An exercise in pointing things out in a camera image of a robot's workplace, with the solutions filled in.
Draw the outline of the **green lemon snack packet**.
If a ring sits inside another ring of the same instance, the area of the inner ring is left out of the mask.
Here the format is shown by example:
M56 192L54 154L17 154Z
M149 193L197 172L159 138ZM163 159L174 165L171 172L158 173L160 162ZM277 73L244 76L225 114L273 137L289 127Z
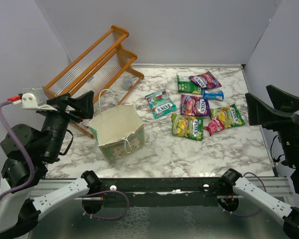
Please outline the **green lemon snack packet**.
M220 119L226 129L244 126L246 124L235 104L210 109L210 117L217 117Z

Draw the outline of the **red snack packet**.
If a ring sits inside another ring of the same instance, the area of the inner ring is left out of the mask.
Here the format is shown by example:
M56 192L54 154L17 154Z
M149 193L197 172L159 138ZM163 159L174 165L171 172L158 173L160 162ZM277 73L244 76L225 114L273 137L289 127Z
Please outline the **red snack packet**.
M225 129L225 125L218 117L213 117L207 126L203 127L208 131L209 136L212 136L214 133L221 132Z

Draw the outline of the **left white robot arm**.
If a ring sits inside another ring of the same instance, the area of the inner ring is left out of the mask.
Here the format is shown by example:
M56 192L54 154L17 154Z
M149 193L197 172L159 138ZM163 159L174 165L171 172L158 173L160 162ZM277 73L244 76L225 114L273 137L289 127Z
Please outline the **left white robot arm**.
M41 88L35 88L0 104L0 120L7 130L0 144L7 157L0 180L0 239L23 236L62 203L86 195L93 197L102 190L101 180L90 170L63 188L30 198L34 187L45 177L47 164L67 154L61 147L68 125L93 117L93 98L94 93L88 91L77 98L67 93L48 100ZM42 129L25 124L10 126L2 108L16 104L43 115Z

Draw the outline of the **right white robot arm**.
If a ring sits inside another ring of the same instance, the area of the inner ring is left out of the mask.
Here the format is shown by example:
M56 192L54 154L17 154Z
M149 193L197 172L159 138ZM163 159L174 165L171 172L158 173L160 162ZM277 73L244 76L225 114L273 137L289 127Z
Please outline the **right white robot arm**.
M276 184L269 191L255 185L250 177L230 168L219 179L216 194L244 198L258 206L282 226L290 239L299 239L299 97L273 85L266 86L272 102L269 106L251 93L245 95L249 125L275 131L283 150L282 164L293 169L288 181Z

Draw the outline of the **purple berries candy bag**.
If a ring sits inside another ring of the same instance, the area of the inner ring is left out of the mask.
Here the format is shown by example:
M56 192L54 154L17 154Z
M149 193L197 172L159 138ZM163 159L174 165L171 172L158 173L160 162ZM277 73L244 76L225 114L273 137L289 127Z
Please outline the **purple berries candy bag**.
M210 116L210 106L207 99L190 95L181 95L180 113L185 116Z

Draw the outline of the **blue white snack packet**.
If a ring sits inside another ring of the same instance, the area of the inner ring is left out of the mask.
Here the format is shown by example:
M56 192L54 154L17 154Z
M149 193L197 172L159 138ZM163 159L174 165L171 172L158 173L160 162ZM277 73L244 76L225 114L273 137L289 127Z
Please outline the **blue white snack packet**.
M203 98L207 100L224 100L224 93L222 90L218 92L207 92L206 90L203 91Z

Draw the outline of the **mint blossom candy bag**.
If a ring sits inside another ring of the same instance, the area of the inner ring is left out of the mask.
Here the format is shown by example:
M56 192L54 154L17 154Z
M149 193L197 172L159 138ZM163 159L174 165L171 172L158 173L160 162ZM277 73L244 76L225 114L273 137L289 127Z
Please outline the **mint blossom candy bag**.
M167 94L166 89L156 93L150 93L145 96L145 99L150 106L155 120L177 109L175 103Z

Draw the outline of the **green printed paper bag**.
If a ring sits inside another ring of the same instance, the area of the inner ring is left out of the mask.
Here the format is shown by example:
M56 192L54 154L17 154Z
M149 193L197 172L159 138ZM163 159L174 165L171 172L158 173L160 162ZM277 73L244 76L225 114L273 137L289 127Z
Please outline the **green printed paper bag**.
M135 104L119 105L115 93L112 95L116 105L100 110L88 124L98 148L109 163L137 151L145 144L145 126Z

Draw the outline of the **purple pink candy bag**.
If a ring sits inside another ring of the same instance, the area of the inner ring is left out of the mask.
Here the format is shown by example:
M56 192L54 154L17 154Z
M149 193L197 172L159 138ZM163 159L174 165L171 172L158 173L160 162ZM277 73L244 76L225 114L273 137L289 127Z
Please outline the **purple pink candy bag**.
M210 71L199 75L189 76L188 78L192 83L202 89L211 90L222 87L221 83Z

